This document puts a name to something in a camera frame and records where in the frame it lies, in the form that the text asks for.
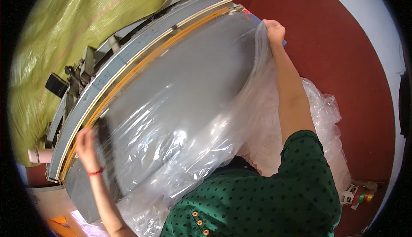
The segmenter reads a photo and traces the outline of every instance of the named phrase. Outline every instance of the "metal frame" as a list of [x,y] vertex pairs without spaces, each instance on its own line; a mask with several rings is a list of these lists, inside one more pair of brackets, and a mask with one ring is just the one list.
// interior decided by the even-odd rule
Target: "metal frame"
[[60,170],[67,155],[70,144],[79,130],[81,124],[89,114],[91,108],[95,106],[105,90],[120,75],[126,65],[136,54],[141,53],[147,45],[163,37],[165,33],[171,32],[171,29],[178,23],[185,21],[187,18],[194,16],[210,6],[217,3],[231,2],[231,0],[192,0],[170,13],[154,21],[134,39],[126,43],[122,48],[113,55],[102,69],[97,73],[95,78],[86,86],[85,90],[79,97],[76,106],[72,109],[62,126],[60,137],[54,148],[52,160],[48,166],[49,181],[56,182],[59,179]]

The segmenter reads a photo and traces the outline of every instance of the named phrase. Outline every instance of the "woman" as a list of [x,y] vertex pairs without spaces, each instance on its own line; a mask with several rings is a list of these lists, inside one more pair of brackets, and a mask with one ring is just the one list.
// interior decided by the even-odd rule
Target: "woman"
[[[282,46],[285,28],[264,20],[279,92],[283,150],[279,172],[261,176],[240,157],[218,168],[176,204],[160,236],[333,236],[341,206],[312,122],[301,78]],[[77,135],[97,208],[111,236],[135,236],[122,220],[101,176],[93,132]]]

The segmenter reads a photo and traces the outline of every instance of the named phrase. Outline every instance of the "yellow rubber strip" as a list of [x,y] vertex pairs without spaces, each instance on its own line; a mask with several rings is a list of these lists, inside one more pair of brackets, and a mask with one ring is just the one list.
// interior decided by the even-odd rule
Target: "yellow rubber strip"
[[[156,58],[158,55],[160,55],[165,49],[167,49],[169,46],[173,45],[176,43],[178,40],[181,38],[185,37],[187,34],[192,32],[195,28],[207,23],[208,21],[223,15],[224,13],[228,12],[229,8],[222,8],[212,14],[209,14],[208,16],[198,20],[197,22],[193,23],[189,27],[183,29],[182,31],[178,32],[176,35],[168,39],[165,43],[163,43],[160,47],[155,49],[152,53],[150,53],[147,57],[145,57],[140,63],[138,63],[130,72],[126,74],[126,76],[121,79],[121,81],[110,91],[109,95],[105,97],[105,99],[100,103],[100,105],[97,107],[95,112],[92,114],[90,117],[89,121],[87,121],[85,127],[91,126],[91,124],[97,119],[99,116],[100,112],[105,108],[105,106],[110,102],[110,100],[121,90],[121,88],[137,73],[139,72],[148,62],[152,61],[154,58]],[[62,177],[61,179],[65,178],[65,174],[69,168],[69,165],[71,163],[71,160],[74,156],[76,150],[76,143],[73,144],[72,149],[70,150],[70,153],[66,159],[66,162],[64,163],[63,167],[63,172],[62,172]]]

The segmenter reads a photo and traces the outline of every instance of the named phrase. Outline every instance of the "red string bracelet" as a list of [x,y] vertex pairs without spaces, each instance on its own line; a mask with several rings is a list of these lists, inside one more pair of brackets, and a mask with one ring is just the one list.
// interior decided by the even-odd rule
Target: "red string bracelet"
[[98,170],[97,172],[87,173],[87,176],[90,177],[90,176],[94,176],[94,175],[101,175],[103,173],[103,170],[104,170],[104,168],[101,167],[100,170]]

